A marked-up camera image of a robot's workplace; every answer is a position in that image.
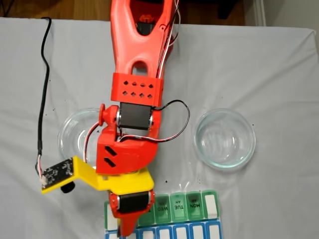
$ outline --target table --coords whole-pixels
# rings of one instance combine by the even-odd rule
[[[46,20],[0,18],[1,238],[100,239],[105,192],[78,183],[67,195],[41,195],[34,171],[45,75]],[[42,167],[61,159],[57,134],[86,107],[109,105],[114,60],[109,22],[54,20],[45,55],[51,66]],[[310,29],[182,25],[167,61],[163,103],[184,100],[185,132],[159,146],[149,170],[155,191],[216,189],[225,239],[319,235],[319,64]],[[231,108],[253,125],[257,145],[242,171],[221,174],[198,161],[192,130],[206,111]],[[186,112],[163,112],[160,136]]]

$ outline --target pill organizer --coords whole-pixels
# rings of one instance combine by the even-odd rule
[[[156,195],[129,237],[117,237],[118,220],[105,203],[105,239],[222,239],[217,194],[203,192]]]

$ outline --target white wire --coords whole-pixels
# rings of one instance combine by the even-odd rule
[[[176,2],[175,0],[175,7],[177,7],[177,5],[179,4],[179,0]],[[177,9],[177,14],[178,14],[178,27],[177,27],[177,33],[176,33],[176,37],[174,38],[173,42],[169,45],[169,46],[172,46],[177,38],[178,38],[178,33],[179,33],[179,27],[180,27],[180,22],[181,22],[181,17],[180,17],[180,11],[179,11],[179,8]]]
[[[177,13],[179,13],[178,4],[179,4],[179,0],[177,0],[177,2],[175,0],[175,6],[176,6],[176,9],[177,9]],[[168,42],[170,41],[172,32],[173,32],[173,26],[171,26],[171,30],[170,30],[169,35],[168,35]],[[170,46],[170,44],[167,44],[166,49],[164,50],[164,54],[162,56],[161,62],[159,64],[159,75],[158,75],[159,78],[161,78],[161,74],[162,74],[162,71],[163,71],[164,62],[165,62],[165,58],[166,58],[169,46]]]
[[[38,155],[38,159],[37,159],[37,170],[39,173],[39,178],[40,180],[42,179],[42,168],[41,168],[41,155]]]
[[[169,39],[171,38],[172,32],[173,32],[173,27],[172,27],[171,30],[170,30],[170,33],[169,33],[169,36],[168,36]],[[163,66],[164,66],[166,54],[167,54],[167,52],[168,52],[168,48],[169,48],[169,44],[167,44],[167,47],[166,47],[166,49],[165,49],[163,58],[162,58],[162,60],[161,60],[161,62],[160,62],[160,65],[159,65],[159,78],[161,78],[161,73],[162,73],[162,71],[163,71]]]
[[[89,138],[90,138],[90,135],[92,134],[92,132],[99,126],[99,122],[96,122],[94,125],[92,125],[92,127],[89,129],[88,131],[88,134],[86,135],[85,137],[85,140],[84,140],[84,147],[83,147],[83,161],[85,163],[87,163],[87,158],[86,158],[86,150],[87,150],[87,147],[88,147],[88,142],[89,142]]]

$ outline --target red robotic arm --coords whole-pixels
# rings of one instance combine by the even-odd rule
[[[111,34],[115,58],[111,100],[120,106],[100,107],[99,125],[106,123],[97,145],[96,172],[115,175],[147,166],[155,157],[157,143],[139,138],[121,140],[119,128],[147,130],[156,139],[160,129],[163,63],[176,13],[173,0],[112,0]],[[144,67],[147,76],[133,75]],[[119,234],[132,233],[138,217],[154,203],[154,193],[109,193],[113,215],[121,219]]]

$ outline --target ventilation holes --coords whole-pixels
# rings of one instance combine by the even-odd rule
[[[113,157],[117,155],[117,153],[109,146],[105,146],[105,150],[108,151]]]
[[[116,165],[114,162],[112,162],[109,158],[104,158],[104,161],[108,163],[112,168],[114,168]]]

